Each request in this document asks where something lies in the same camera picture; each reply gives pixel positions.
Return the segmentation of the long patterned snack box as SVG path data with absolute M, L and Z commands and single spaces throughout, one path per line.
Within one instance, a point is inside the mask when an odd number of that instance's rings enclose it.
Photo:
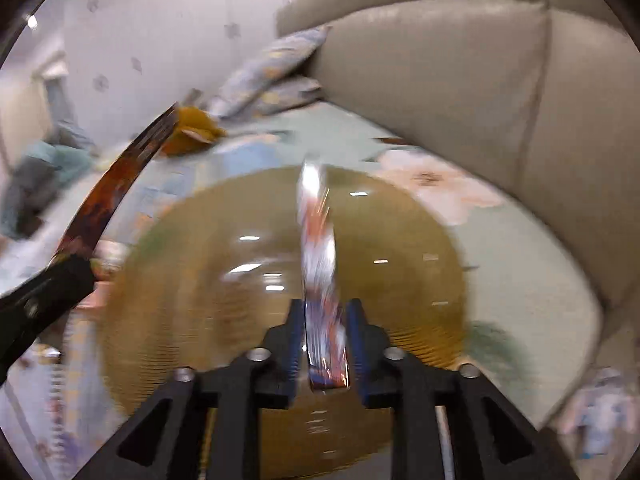
M 155 118 L 111 164 L 79 207 L 51 262 L 68 255 L 89 260 L 116 209 L 142 171 L 170 137 L 178 124 L 176 104 Z

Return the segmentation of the colourful snack packet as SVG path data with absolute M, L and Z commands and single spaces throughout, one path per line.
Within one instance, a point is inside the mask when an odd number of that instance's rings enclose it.
M 349 386 L 346 330 L 336 281 L 336 246 L 326 166 L 307 158 L 297 181 L 297 221 L 305 310 L 306 355 L 314 391 Z

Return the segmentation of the blue patterned blanket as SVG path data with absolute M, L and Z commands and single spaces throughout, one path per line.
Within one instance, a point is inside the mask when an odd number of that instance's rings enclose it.
M 279 164 L 276 150 L 260 142 L 154 160 L 107 228 L 101 260 L 116 269 L 144 231 L 179 200 Z M 56 348 L 35 342 L 1 389 L 1 428 L 32 478 L 72 478 L 125 419 L 103 379 L 98 331 L 104 297 L 98 289 L 70 312 Z

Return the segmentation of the grey green crumpled duvet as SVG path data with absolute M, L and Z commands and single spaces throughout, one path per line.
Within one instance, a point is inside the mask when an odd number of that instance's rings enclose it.
M 93 170 L 97 152 L 85 131 L 71 122 L 59 122 L 32 144 L 1 193 L 1 234 L 11 240 L 33 236 L 46 209 Z

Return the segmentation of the round yellow woven tray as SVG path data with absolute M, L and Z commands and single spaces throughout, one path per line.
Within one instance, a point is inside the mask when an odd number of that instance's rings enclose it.
M 257 346 L 302 296 L 297 167 L 214 185 L 171 207 L 134 245 L 102 314 L 105 382 L 132 413 L 179 366 L 211 370 Z M 445 229 L 408 193 L 362 172 L 326 172 L 338 289 L 423 362 L 453 366 L 465 284 Z M 288 411 L 262 416 L 262 476 L 318 476 L 390 443 L 386 411 L 354 390 L 301 384 Z

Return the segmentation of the brown plush toy red hat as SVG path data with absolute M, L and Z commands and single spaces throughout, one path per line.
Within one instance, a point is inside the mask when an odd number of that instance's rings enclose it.
M 179 107 L 178 122 L 160 151 L 168 157 L 201 153 L 227 136 L 227 131 L 204 110 Z

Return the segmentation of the white wardrobe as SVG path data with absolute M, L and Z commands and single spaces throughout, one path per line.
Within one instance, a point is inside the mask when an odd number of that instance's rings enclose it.
M 108 145 L 191 90 L 214 91 L 273 40 L 285 0 L 62 0 L 78 124 Z

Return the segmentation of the upper patterned pillow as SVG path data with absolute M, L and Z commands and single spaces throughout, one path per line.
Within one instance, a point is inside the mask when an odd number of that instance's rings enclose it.
M 329 25 L 322 25 L 273 41 L 232 73 L 203 110 L 217 118 L 238 114 L 309 60 L 326 42 L 329 30 Z

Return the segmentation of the patterned pillow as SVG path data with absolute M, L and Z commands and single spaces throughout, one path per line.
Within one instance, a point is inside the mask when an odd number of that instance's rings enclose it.
M 322 25 L 273 41 L 232 73 L 203 110 L 217 118 L 238 114 L 309 60 L 326 42 L 329 30 L 329 25 Z
M 262 92 L 243 110 L 248 118 L 266 117 L 306 106 L 322 98 L 322 85 L 305 76 L 285 78 Z

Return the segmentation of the lower patterned pillow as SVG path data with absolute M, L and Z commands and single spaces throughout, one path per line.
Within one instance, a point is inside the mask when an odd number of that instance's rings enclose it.
M 243 110 L 248 118 L 266 117 L 306 106 L 322 98 L 322 85 L 305 76 L 285 78 L 262 92 Z

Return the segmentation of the beige padded headboard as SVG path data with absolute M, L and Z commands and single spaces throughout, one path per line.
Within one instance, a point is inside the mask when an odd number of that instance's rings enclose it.
M 612 322 L 639 318 L 639 50 L 606 0 L 292 0 L 329 25 L 328 100 L 455 162 L 546 222 Z

